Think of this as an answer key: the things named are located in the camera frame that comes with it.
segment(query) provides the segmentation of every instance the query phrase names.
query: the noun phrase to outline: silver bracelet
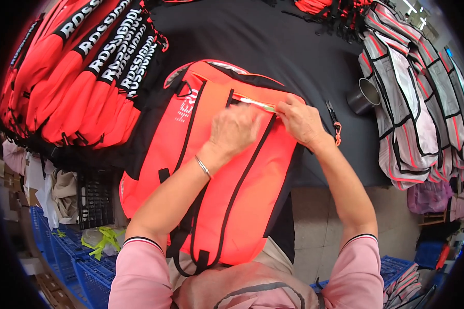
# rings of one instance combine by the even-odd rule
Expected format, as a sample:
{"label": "silver bracelet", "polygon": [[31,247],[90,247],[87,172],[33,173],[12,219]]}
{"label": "silver bracelet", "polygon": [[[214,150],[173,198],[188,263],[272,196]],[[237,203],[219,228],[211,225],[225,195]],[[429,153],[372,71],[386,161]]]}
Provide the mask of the silver bracelet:
{"label": "silver bracelet", "polygon": [[212,179],[213,177],[211,176],[210,174],[210,171],[206,168],[206,166],[204,166],[203,162],[201,162],[201,160],[198,158],[198,156],[194,156],[196,158],[196,161],[198,161],[198,164],[199,166],[203,169],[203,172],[208,175],[208,177],[210,177],[210,179]]}

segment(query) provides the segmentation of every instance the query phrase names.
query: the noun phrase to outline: concrete floor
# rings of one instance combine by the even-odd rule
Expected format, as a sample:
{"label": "concrete floor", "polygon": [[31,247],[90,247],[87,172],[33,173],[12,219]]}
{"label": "concrete floor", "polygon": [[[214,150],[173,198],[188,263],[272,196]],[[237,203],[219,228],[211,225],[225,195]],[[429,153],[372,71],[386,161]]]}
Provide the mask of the concrete floor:
{"label": "concrete floor", "polygon": [[[380,256],[412,261],[419,236],[419,216],[407,208],[407,192],[367,188],[378,221]],[[338,256],[342,224],[327,188],[292,189],[295,229],[294,270],[305,283],[328,280]]]}

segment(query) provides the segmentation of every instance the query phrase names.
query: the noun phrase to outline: black tablecloth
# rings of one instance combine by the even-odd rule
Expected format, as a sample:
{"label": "black tablecloth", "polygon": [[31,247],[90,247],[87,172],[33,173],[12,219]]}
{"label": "black tablecloth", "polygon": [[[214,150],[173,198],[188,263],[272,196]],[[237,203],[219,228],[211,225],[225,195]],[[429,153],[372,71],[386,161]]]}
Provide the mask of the black tablecloth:
{"label": "black tablecloth", "polygon": [[[272,8],[259,0],[202,0],[152,11],[156,29],[170,47],[163,72],[199,59],[219,59],[251,73],[272,77],[319,109],[334,135],[324,99],[342,124],[341,151],[365,186],[388,185],[378,166],[378,131],[374,114],[354,114],[345,93],[362,77],[362,46],[336,36],[317,36],[320,25],[282,13],[295,9],[279,1]],[[327,184],[316,157],[305,151],[296,186]]]}

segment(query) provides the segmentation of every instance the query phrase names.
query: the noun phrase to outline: sleeve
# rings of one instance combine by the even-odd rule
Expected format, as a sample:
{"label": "sleeve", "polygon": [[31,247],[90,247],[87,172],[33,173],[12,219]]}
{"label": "sleeve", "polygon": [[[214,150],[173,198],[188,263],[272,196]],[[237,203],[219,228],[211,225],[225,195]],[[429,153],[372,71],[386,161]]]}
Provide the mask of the sleeve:
{"label": "sleeve", "polygon": [[383,307],[383,290],[377,239],[363,234],[342,248],[322,294],[327,309],[367,309]]}
{"label": "sleeve", "polygon": [[169,309],[172,288],[169,269],[160,246],[144,237],[131,237],[122,247],[115,266],[109,309]]}

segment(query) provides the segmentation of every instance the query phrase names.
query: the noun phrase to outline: metal cup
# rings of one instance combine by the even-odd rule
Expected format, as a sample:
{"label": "metal cup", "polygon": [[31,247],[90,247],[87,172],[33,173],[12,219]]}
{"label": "metal cup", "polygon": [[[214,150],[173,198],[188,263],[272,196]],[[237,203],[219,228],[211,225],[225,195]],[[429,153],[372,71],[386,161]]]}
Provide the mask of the metal cup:
{"label": "metal cup", "polygon": [[358,84],[347,93],[347,103],[358,115],[366,114],[371,108],[380,105],[380,95],[367,79],[360,78]]}

